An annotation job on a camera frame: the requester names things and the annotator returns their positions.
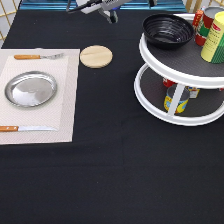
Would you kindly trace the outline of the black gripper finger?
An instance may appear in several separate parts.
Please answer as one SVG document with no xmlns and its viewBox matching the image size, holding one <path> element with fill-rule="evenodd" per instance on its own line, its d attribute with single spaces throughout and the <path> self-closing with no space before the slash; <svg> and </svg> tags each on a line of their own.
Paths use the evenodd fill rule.
<svg viewBox="0 0 224 224">
<path fill-rule="evenodd" d="M 75 7 L 75 8 L 73 8 L 73 9 L 71 9 L 71 8 L 70 8 L 71 2 L 68 2 L 68 3 L 67 3 L 67 7 L 66 7 L 66 12 L 67 12 L 67 13 L 74 13 L 74 12 L 76 12 L 76 11 L 80 11 L 80 10 L 82 10 L 82 9 L 84 9 L 84 8 L 90 7 L 91 4 L 92 4 L 91 2 L 87 2 L 87 3 L 85 3 L 84 5 L 81 5 L 81 6 L 78 6 L 78 7 Z"/>
<path fill-rule="evenodd" d="M 118 22 L 118 16 L 117 16 L 117 13 L 115 11 L 104 11 L 102 9 L 99 9 L 99 13 L 103 17 L 105 17 L 110 24 Z"/>
</svg>

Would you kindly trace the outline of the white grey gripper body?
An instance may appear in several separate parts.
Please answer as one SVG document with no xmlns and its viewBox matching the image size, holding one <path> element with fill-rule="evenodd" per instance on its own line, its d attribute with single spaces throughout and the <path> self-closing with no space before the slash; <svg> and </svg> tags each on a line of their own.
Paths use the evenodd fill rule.
<svg viewBox="0 0 224 224">
<path fill-rule="evenodd" d="M 109 11 L 129 1 L 130 0 L 79 0 L 79 5 L 83 6 L 82 12 L 88 14 L 98 9 Z"/>
</svg>

